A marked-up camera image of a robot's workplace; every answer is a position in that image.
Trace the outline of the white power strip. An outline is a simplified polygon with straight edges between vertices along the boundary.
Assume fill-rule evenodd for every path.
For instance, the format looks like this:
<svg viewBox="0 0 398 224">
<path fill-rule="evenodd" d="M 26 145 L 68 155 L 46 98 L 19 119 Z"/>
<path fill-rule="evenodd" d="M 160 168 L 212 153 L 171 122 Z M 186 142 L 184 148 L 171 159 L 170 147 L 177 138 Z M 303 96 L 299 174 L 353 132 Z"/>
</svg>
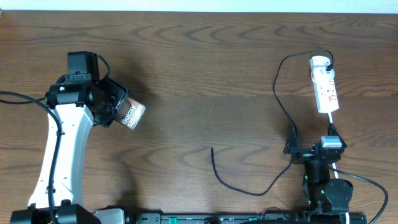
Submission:
<svg viewBox="0 0 398 224">
<path fill-rule="evenodd" d="M 314 67 L 311 72 L 315 99 L 319 113 L 332 113 L 339 109 L 335 71 L 326 71 L 326 67 Z"/>
</svg>

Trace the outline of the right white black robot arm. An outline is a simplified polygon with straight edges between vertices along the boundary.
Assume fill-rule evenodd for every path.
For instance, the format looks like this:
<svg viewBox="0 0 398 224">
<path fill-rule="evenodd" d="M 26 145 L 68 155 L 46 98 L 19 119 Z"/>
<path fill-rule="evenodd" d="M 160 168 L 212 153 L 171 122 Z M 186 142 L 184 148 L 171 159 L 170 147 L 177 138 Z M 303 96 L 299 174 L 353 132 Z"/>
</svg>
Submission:
<svg viewBox="0 0 398 224">
<path fill-rule="evenodd" d="M 347 148 L 333 124 L 328 125 L 328 134 L 322 136 L 312 147 L 301 148 L 296 127 L 291 125 L 284 154 L 291 156 L 290 163 L 303 165 L 303 192 L 309 200 L 309 209 L 303 219 L 309 223 L 350 223 L 349 203 L 353 185 L 330 171 L 341 159 Z"/>
</svg>

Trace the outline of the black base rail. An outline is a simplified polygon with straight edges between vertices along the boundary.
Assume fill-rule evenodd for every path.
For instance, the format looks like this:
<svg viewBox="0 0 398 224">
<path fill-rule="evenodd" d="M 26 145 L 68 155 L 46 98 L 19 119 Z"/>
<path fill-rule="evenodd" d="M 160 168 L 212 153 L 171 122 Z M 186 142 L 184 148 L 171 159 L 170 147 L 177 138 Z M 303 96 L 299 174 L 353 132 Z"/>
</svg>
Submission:
<svg viewBox="0 0 398 224">
<path fill-rule="evenodd" d="M 206 223 L 366 223 L 365 215 L 313 215 L 307 217 L 303 212 L 269 210 L 259 213 L 140 213 L 134 216 L 136 224 L 206 224 Z"/>
</svg>

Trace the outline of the white charger plug adapter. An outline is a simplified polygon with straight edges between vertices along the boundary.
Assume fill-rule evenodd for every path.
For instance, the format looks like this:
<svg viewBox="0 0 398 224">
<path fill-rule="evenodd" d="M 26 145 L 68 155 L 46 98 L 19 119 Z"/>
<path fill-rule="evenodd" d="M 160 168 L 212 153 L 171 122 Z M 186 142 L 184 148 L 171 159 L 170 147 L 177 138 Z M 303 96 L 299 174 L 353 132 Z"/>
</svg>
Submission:
<svg viewBox="0 0 398 224">
<path fill-rule="evenodd" d="M 331 64 L 331 60 L 322 55 L 313 56 L 310 59 L 310 68 L 313 70 L 315 67 L 327 67 Z"/>
</svg>

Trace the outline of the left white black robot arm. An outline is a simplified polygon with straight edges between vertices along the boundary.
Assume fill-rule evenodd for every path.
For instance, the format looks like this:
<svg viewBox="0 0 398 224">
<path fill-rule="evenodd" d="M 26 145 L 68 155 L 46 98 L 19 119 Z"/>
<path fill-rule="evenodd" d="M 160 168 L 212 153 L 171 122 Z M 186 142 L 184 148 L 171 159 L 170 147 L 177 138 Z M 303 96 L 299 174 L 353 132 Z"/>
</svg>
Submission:
<svg viewBox="0 0 398 224">
<path fill-rule="evenodd" d="M 83 206 L 85 151 L 94 126 L 107 128 L 116 118 L 128 90 L 100 77 L 102 56 L 87 51 L 68 53 L 68 73 L 45 94 L 45 101 L 29 98 L 49 117 L 44 161 L 34 193 L 25 210 L 14 211 L 11 223 L 123 222 L 124 210 L 91 213 Z"/>
</svg>

